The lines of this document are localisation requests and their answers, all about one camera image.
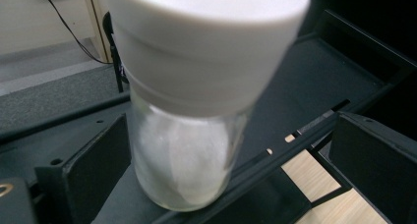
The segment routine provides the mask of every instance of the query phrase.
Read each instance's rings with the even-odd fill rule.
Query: carpeted floor
[[[0,133],[118,94],[111,65],[0,97]]]

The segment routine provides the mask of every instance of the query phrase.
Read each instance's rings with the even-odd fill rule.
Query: white lid
[[[310,0],[109,0],[132,89],[165,111],[209,117],[251,106]]]

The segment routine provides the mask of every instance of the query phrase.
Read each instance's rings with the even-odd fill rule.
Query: wooden floor
[[[331,175],[305,150],[284,164],[282,168],[309,200],[315,200],[339,187]],[[352,189],[313,208],[297,223],[374,224],[386,223],[386,221]]]

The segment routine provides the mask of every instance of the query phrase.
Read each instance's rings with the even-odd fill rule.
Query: clear glass jar
[[[158,205],[192,211],[225,190],[249,110],[191,118],[164,112],[131,89],[132,157],[139,183]]]

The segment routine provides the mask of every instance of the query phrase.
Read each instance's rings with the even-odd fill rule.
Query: wire
[[[74,35],[73,31],[70,29],[70,27],[67,25],[67,22],[65,22],[65,20],[62,18],[61,14],[59,13],[58,9],[56,8],[55,4],[52,2],[52,0],[48,0],[49,3],[52,5],[52,7],[54,8],[54,10],[56,11],[56,14],[58,14],[59,19],[61,20],[62,24],[65,26],[65,28],[67,28],[67,30],[70,32],[70,34],[74,37],[74,39],[77,41],[77,43],[79,44],[80,48],[94,61],[101,63],[101,64],[112,64],[112,63],[107,63],[107,62],[103,62],[97,58],[95,58],[87,49],[85,46],[83,46],[80,41],[77,39],[77,37]]]

